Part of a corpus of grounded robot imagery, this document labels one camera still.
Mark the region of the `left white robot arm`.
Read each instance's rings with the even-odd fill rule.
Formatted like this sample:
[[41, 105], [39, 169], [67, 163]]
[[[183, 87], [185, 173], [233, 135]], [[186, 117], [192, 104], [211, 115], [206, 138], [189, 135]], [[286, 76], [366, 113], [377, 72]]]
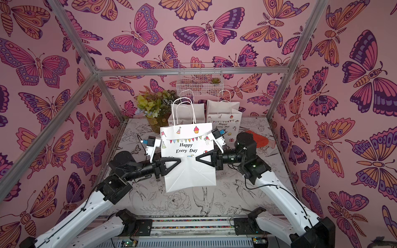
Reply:
[[48, 232], [23, 240], [21, 248], [65, 248], [100, 214], [116, 205], [132, 190], [129, 181], [154, 174], [165, 176], [181, 163], [181, 158], [155, 156], [153, 161], [136, 162], [128, 151], [117, 153], [108, 165], [111, 174], [96, 186], [88, 199]]

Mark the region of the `white party paper bag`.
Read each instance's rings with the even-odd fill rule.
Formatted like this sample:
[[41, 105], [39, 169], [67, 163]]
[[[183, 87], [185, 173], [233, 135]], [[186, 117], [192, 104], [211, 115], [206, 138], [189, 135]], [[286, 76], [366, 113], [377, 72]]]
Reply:
[[180, 158], [181, 163], [165, 177], [167, 193], [216, 185], [215, 168], [196, 162], [196, 157], [214, 149], [208, 137], [211, 123], [194, 123], [160, 128], [161, 157]]

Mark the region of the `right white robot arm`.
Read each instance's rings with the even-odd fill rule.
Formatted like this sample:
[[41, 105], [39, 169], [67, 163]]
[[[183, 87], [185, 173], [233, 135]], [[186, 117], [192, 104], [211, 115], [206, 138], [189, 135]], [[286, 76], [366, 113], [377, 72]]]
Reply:
[[320, 218], [306, 207], [278, 179], [271, 167], [256, 153], [256, 142], [251, 133], [238, 134], [233, 149], [223, 149], [224, 131], [214, 129], [208, 140], [217, 148], [196, 157], [196, 161], [220, 168], [237, 164], [237, 170], [252, 190], [262, 190], [286, 217], [282, 220], [262, 207], [250, 212], [248, 217], [256, 226], [274, 235], [292, 248], [333, 248], [336, 244], [336, 227], [330, 218]]

